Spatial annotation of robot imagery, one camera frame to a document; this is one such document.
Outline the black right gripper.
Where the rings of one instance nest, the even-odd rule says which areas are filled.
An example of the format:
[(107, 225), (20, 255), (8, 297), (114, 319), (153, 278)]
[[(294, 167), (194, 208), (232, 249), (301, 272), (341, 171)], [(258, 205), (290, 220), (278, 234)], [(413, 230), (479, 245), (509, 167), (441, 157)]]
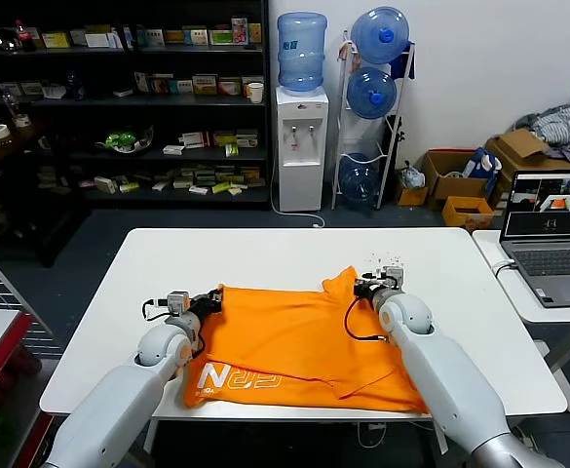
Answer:
[(359, 278), (354, 282), (354, 296), (356, 298), (373, 298), (376, 290), (385, 288), (385, 283), (377, 279)]

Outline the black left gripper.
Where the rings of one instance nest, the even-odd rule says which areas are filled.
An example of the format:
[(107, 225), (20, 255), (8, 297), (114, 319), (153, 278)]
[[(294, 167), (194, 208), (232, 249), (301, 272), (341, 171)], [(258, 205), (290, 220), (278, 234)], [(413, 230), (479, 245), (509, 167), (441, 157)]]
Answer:
[(190, 311), (198, 318), (207, 318), (210, 314), (222, 311), (223, 291), (210, 291), (198, 294), (190, 299)]

